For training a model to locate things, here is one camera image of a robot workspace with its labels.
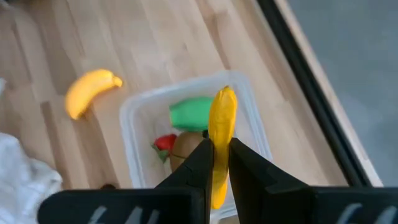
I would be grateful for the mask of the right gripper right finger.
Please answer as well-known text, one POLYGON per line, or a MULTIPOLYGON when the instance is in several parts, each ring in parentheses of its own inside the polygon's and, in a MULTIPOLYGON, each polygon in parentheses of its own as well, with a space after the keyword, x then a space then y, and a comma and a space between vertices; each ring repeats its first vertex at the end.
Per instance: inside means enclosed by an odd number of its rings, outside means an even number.
POLYGON ((229 178, 241 224, 311 224, 310 186, 237 138, 229 145, 229 178))

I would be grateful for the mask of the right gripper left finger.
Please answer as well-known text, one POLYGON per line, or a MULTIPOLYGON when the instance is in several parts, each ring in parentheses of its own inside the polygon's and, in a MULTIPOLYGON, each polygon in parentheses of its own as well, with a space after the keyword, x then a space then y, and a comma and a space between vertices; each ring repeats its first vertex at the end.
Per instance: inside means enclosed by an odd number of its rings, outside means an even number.
POLYGON ((187 159, 155 188, 162 196, 155 224, 209 224, 213 144, 202 140, 187 159))

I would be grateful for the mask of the brown kiwi toy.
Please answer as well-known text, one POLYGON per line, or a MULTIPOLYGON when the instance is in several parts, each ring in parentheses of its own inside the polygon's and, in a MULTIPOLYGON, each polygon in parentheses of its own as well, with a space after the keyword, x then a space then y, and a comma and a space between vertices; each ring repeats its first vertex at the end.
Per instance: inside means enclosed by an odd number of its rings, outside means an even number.
POLYGON ((170 155, 172 172, 185 161, 203 139, 202 133, 198 132, 183 132, 177 136, 170 155))

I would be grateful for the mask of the small red strawberry toy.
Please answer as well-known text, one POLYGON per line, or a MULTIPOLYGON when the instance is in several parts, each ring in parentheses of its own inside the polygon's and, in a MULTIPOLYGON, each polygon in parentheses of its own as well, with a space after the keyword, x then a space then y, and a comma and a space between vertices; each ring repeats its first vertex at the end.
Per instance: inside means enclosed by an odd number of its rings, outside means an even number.
POLYGON ((168 134, 163 135, 154 141, 152 148, 156 151, 159 159, 163 163, 167 160, 169 155, 171 155, 176 138, 176 134, 168 134))

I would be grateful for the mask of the small yellow vegetable toy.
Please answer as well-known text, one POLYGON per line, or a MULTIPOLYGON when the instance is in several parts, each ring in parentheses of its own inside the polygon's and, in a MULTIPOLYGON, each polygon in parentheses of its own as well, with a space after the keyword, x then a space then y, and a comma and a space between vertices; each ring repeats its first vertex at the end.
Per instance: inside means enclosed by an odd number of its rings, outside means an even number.
POLYGON ((212 209, 221 208, 227 194, 229 143, 234 133, 237 107, 234 90, 225 86, 216 94, 210 108, 208 134, 213 143, 212 209))

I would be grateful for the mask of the green vegetable toy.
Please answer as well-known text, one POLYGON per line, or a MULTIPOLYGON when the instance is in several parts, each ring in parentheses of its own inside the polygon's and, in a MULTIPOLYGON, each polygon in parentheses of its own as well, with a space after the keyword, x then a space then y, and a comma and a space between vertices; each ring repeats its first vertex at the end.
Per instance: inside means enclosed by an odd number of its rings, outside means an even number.
POLYGON ((187 98, 169 106, 170 123, 176 129, 204 131, 208 129, 208 119, 213 97, 199 96, 187 98))

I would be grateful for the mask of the clear plastic tupperware container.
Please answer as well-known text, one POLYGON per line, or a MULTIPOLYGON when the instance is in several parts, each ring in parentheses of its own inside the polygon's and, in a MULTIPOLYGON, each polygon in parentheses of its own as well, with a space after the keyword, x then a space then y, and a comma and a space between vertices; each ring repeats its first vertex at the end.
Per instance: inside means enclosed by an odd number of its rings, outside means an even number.
POLYGON ((180 101, 214 96, 224 86, 231 87, 238 99, 234 136, 262 157, 272 160, 262 120, 248 79, 239 72, 221 71, 129 97, 120 110, 129 174, 137 188, 153 188, 171 173, 169 161, 162 162, 151 147, 156 137, 178 134, 172 127, 169 108, 180 101))

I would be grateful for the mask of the yellow banana toy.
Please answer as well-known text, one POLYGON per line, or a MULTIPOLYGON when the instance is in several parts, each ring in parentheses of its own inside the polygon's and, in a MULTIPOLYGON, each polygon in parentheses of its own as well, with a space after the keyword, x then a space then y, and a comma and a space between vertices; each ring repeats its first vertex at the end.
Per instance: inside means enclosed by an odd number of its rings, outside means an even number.
POLYGON ((72 83, 65 95, 65 109, 69 117, 79 119, 90 107, 93 99, 104 91, 120 88, 121 78, 106 69, 97 69, 85 73, 72 83))

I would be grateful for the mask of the white checked dish towel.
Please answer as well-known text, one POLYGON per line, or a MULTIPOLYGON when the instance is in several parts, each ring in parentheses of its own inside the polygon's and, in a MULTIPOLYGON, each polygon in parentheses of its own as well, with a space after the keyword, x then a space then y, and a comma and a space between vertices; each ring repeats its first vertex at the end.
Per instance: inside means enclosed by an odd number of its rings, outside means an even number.
POLYGON ((38 224, 40 204, 62 188, 61 175, 0 133, 0 224, 38 224))

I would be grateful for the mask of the black aluminium table frame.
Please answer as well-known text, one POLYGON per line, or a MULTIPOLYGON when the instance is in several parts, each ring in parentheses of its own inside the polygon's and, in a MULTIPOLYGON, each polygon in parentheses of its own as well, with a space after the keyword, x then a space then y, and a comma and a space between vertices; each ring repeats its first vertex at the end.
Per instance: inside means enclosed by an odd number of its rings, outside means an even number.
POLYGON ((337 117, 332 112, 331 105, 326 100, 326 95, 315 80, 307 59, 305 59, 298 42, 288 28, 286 20, 282 17, 276 0, 256 1, 305 95, 345 179, 350 186, 372 187, 374 184, 371 183, 358 157, 354 154, 354 149, 346 134, 343 133, 337 117))

